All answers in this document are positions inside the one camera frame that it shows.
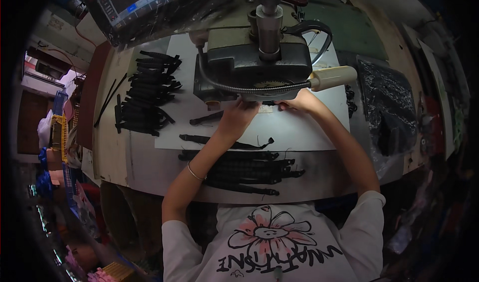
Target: person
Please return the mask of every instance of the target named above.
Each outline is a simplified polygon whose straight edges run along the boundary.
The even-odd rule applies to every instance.
[[[202,255],[186,225],[186,207],[218,160],[258,113],[238,101],[226,110],[218,129],[171,183],[162,203],[165,282],[170,281],[371,281],[382,263],[386,199],[361,145],[333,113],[307,89],[280,110],[308,113],[336,147],[358,201],[344,226],[314,209],[314,203],[228,208],[219,204],[218,234]]]

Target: silver bangle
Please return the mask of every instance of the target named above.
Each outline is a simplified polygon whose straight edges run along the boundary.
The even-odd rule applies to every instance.
[[[207,175],[205,175],[205,178],[203,178],[203,179],[201,179],[200,177],[196,176],[196,175],[193,173],[193,171],[191,171],[190,162],[189,162],[189,161],[188,161],[188,170],[190,170],[191,175],[193,175],[193,176],[194,176],[196,179],[198,179],[198,180],[204,181],[204,180],[207,179]]]

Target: pink fabric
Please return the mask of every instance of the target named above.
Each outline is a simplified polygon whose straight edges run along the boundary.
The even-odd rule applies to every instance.
[[[79,274],[81,277],[85,277],[85,271],[80,267],[77,260],[71,253],[70,246],[67,245],[68,255],[65,257],[67,263],[72,267],[72,269]]]
[[[97,268],[95,273],[88,274],[88,282],[118,282],[101,268]]]

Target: white paper sheet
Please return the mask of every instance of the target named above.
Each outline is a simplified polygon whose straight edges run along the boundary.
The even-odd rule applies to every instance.
[[[319,34],[314,43],[324,42],[325,34]],[[195,76],[195,61],[197,49],[191,43],[187,34],[171,36],[167,54],[179,55],[183,61],[180,68],[173,74],[177,81],[183,84],[183,93],[176,94],[175,100],[162,107],[175,121],[160,130],[159,137],[155,138],[155,148],[159,149],[190,149],[199,150],[203,145],[183,141],[179,135],[211,136],[218,122],[192,126],[189,120],[207,116],[216,111],[208,111],[207,106],[193,94],[193,80]],[[323,55],[319,63],[327,66],[339,66],[334,47],[331,44],[329,51]],[[349,130],[348,106],[344,86],[333,87],[321,92],[314,92]],[[227,108],[233,102],[222,102],[221,107]],[[258,114],[244,135],[238,140],[252,145],[267,143],[272,137],[274,143],[268,145],[264,151],[321,151],[334,150],[334,146],[326,137],[320,126],[308,116],[286,111],[279,111],[275,106],[272,113]]]

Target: flower print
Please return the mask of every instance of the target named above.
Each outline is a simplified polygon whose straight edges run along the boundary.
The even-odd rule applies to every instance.
[[[297,245],[315,246],[317,243],[306,232],[311,230],[307,221],[295,223],[295,219],[286,211],[272,216],[271,207],[255,209],[235,230],[228,240],[230,248],[239,249],[248,246],[247,255],[258,265],[266,264],[267,254],[278,262],[287,261],[288,254]]]

